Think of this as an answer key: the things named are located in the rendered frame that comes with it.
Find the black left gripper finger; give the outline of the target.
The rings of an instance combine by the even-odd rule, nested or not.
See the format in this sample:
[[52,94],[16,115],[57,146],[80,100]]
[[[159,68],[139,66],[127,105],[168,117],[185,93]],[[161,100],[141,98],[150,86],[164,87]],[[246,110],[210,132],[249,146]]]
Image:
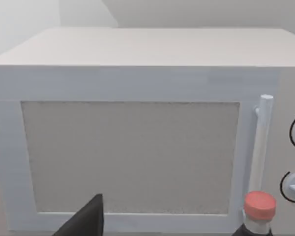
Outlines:
[[103,236],[104,202],[103,195],[96,194],[52,236]]

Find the pale blue microwave door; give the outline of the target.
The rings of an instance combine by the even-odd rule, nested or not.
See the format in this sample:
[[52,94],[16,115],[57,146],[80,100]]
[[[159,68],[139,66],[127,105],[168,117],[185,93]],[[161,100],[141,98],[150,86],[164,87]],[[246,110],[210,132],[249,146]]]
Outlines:
[[68,212],[36,210],[22,101],[238,102],[239,130],[228,215],[109,213],[106,230],[134,233],[231,233],[241,222],[254,105],[274,95],[278,70],[265,67],[0,65],[0,185],[8,228],[52,231]]

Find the dark bottle with red cap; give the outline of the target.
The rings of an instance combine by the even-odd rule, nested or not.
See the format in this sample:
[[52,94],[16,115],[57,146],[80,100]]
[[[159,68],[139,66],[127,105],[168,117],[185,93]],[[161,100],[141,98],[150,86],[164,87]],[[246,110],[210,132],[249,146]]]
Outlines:
[[231,236],[274,236],[271,221],[276,214],[277,201],[264,191],[250,191],[245,195],[243,224]]

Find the pale microwave oven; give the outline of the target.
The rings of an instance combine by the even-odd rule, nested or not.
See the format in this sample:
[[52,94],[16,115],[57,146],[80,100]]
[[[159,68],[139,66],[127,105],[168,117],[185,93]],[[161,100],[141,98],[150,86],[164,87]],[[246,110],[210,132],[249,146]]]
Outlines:
[[[261,188],[279,204],[274,231],[295,234],[295,204],[279,190],[282,175],[295,171],[289,140],[295,35],[260,28],[53,28],[0,55],[0,65],[277,69]],[[238,102],[22,101],[36,210],[71,217],[102,193],[105,218],[228,215],[240,109]],[[256,124],[254,113],[243,197]]]

